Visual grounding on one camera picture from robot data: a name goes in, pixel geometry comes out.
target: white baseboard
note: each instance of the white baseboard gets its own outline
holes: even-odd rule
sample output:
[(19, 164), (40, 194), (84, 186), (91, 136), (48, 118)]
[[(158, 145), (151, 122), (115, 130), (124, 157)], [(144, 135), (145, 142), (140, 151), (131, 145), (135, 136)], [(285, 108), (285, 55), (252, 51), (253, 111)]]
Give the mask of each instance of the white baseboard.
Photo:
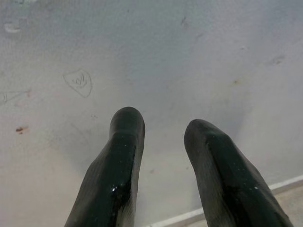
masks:
[[(269, 186), (273, 195), (300, 187), (303, 185), (303, 175)], [(146, 227), (183, 227), (205, 219), (203, 209), (197, 209), (182, 215), (169, 218)]]

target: concrete floor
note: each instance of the concrete floor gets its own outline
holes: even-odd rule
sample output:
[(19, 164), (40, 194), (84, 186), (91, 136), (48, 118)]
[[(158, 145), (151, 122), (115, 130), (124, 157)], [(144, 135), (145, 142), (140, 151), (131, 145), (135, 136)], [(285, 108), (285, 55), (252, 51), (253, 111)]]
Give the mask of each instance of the concrete floor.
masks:
[(141, 111), (136, 225), (198, 209), (187, 124), (303, 174), (302, 0), (1, 0), (0, 226), (63, 226), (111, 117)]
[[(303, 186), (280, 193), (276, 199), (289, 216), (294, 227), (303, 226)], [(207, 227), (207, 222), (203, 220), (186, 227)]]

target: scratched drawing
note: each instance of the scratched drawing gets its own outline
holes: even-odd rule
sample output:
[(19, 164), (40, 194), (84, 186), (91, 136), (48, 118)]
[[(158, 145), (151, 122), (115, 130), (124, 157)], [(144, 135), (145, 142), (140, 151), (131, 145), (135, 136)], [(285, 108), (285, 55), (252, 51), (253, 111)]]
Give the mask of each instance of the scratched drawing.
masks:
[(90, 75), (79, 69), (75, 72), (71, 72), (63, 75), (65, 82), (75, 90), (83, 98), (87, 98), (91, 93), (91, 78)]
[(0, 106), (6, 104), (10, 100), (13, 100), (20, 95), (27, 93), (28, 91), (5, 91), (0, 92)]

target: white wall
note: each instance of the white wall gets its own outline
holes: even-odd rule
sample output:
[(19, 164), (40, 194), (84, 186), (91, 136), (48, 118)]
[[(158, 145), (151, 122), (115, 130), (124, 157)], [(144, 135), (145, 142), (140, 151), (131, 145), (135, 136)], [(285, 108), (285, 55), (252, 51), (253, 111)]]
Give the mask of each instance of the white wall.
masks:
[[(79, 69), (90, 94), (63, 78)], [(194, 118), (269, 184), (301, 175), (302, 72), (301, 0), (2, 0), (0, 226), (63, 226), (124, 106), (147, 128), (138, 227), (201, 207), (183, 146)]]

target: baseboard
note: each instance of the baseboard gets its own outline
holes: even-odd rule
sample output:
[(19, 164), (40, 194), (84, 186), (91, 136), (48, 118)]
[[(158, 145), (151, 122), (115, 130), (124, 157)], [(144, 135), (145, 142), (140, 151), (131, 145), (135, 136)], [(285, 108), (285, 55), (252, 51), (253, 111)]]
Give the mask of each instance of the baseboard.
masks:
[[(288, 179), (286, 181), (273, 184), (269, 186), (272, 193), (277, 195), (279, 193), (294, 189), (296, 187), (303, 186), (303, 175)], [(182, 215), (163, 220), (146, 227), (183, 227), (192, 223), (205, 219), (203, 209), (197, 209)]]

